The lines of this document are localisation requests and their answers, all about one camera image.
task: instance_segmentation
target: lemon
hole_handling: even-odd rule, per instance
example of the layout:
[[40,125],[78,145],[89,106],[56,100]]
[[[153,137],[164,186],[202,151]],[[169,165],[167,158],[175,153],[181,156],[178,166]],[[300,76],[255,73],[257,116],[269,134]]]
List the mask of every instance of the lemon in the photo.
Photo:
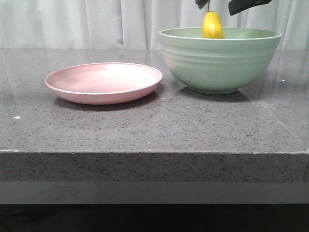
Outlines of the lemon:
[[219,15],[215,11],[208,11],[204,17],[203,38],[222,39],[223,30]]

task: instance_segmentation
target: pink plate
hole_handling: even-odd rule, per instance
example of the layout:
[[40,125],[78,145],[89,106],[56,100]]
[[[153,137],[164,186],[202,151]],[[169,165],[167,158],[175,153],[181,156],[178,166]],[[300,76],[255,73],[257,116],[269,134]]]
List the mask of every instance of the pink plate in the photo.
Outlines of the pink plate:
[[153,92],[162,73],[150,66],[131,63],[94,63],[51,73],[45,84],[70,102],[103,105],[129,102]]

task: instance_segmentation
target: plate rim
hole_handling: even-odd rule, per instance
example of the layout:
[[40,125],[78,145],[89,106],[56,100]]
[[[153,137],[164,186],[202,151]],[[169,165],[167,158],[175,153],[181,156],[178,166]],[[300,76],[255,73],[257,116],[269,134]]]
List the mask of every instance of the plate rim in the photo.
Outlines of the plate rim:
[[[97,93],[75,92],[75,91],[68,91],[68,90],[56,88],[56,87],[51,86],[49,83],[47,83],[48,78],[50,78],[50,76],[52,76],[53,74],[55,74],[57,72],[60,72],[60,71],[66,70],[66,69],[76,68],[76,67],[90,66],[90,65],[102,65],[102,64],[125,64],[125,65],[142,66],[144,68],[148,68],[148,69],[152,69],[152,70],[156,71],[157,73],[159,73],[160,77],[159,77],[159,79],[156,82],[154,82],[153,84],[151,84],[149,86],[140,87],[140,88],[131,89],[131,90],[126,90],[126,91],[118,91],[118,92],[97,92]],[[53,89],[55,91],[64,92],[64,93],[77,94],[77,95],[112,95],[112,94],[130,93],[130,92],[134,92],[134,91],[138,91],[138,90],[142,90],[142,89],[146,89],[146,88],[155,86],[155,85],[157,85],[158,83],[161,82],[162,78],[163,78],[163,74],[162,74],[162,72],[159,69],[156,69],[156,68],[148,66],[148,65],[137,64],[137,63],[130,63],[130,62],[98,62],[98,63],[87,63],[87,64],[73,65],[73,66],[70,66],[70,67],[66,67],[66,68],[63,68],[63,69],[56,70],[56,71],[50,73],[45,78],[44,83],[50,89]]]

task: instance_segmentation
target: gray granite countertop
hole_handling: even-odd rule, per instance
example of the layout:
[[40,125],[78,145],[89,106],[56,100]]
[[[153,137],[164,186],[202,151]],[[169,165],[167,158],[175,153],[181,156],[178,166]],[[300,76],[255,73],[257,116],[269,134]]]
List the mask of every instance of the gray granite countertop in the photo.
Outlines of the gray granite countertop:
[[[308,51],[278,51],[263,76],[227,95],[191,91],[170,73],[160,50],[0,52],[0,183],[6,186],[0,194],[28,181],[309,180]],[[99,106],[65,101],[44,84],[53,71],[97,62],[149,65],[163,80],[144,98]]]

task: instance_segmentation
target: white curtain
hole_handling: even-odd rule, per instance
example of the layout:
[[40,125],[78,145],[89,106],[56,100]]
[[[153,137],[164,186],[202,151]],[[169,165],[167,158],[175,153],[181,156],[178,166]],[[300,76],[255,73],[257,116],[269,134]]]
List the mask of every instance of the white curtain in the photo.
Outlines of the white curtain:
[[201,27],[216,11],[224,27],[283,34],[279,49],[308,49],[309,0],[272,0],[230,16],[230,0],[0,0],[1,48],[161,49],[159,31]]

